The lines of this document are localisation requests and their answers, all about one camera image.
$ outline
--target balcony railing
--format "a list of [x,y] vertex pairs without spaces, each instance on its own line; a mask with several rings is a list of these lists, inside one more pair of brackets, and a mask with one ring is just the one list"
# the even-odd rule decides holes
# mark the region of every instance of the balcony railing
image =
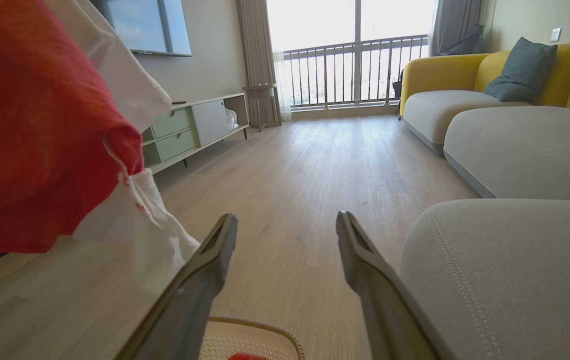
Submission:
[[285,51],[289,105],[396,103],[391,84],[410,60],[427,57],[427,44],[427,35],[415,35]]

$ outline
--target small stool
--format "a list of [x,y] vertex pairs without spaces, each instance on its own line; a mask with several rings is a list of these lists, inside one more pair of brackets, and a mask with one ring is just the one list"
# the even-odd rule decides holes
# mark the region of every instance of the small stool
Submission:
[[[260,99],[269,99],[271,98],[271,102],[274,105],[274,119],[277,123],[280,123],[279,114],[278,114],[278,106],[276,105],[276,96],[274,89],[276,89],[276,84],[265,84],[265,85],[255,85],[255,86],[246,86],[243,88],[245,92],[245,97],[247,98],[247,102],[249,103],[250,100],[256,100],[256,107],[258,108],[258,131],[262,132],[263,128],[265,127],[261,121],[261,102]],[[247,111],[250,117],[250,124],[252,123],[252,116],[251,111]]]

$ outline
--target gray curtain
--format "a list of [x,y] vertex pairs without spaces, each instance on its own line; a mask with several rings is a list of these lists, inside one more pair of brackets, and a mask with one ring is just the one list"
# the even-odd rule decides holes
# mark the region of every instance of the gray curtain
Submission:
[[[243,37],[247,85],[276,84],[267,2],[266,0],[236,0],[236,4]],[[262,123],[279,123],[271,98],[262,98],[259,102]],[[258,126],[258,105],[255,100],[249,101],[248,105],[251,125]]]
[[479,23],[481,0],[438,0],[429,54],[435,57],[463,40]]

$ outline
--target plastic bag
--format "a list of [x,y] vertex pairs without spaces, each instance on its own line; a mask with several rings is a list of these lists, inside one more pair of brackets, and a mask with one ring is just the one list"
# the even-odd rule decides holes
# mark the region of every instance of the plastic bag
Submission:
[[227,125],[229,126],[229,130],[232,131],[238,128],[239,122],[237,121],[237,119],[239,118],[239,116],[237,115],[237,112],[235,112],[234,110],[230,110],[226,107],[225,114],[227,114]]

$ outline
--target teal throw pillow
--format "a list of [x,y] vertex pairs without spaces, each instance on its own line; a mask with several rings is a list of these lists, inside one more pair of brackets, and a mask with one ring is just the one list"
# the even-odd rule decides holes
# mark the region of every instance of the teal throw pillow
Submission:
[[543,91],[556,57],[556,45],[548,46],[520,38],[509,53],[500,76],[492,80],[483,92],[500,101],[531,103]]

